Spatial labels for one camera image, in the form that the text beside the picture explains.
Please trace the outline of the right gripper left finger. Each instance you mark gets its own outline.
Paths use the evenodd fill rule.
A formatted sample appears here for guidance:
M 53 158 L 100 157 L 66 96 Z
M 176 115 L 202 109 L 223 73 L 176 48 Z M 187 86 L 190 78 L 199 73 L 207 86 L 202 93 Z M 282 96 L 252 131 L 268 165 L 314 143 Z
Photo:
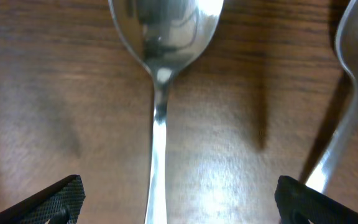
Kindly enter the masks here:
M 0 212 L 0 224 L 76 224 L 85 197 L 81 177 L 69 175 Z

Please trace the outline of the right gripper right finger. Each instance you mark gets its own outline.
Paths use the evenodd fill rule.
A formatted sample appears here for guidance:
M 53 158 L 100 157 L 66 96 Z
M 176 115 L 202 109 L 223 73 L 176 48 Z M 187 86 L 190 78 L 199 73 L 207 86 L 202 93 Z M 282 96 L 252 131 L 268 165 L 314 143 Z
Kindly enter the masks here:
M 281 175 L 274 194 L 282 224 L 358 223 L 358 213 L 335 200 Z

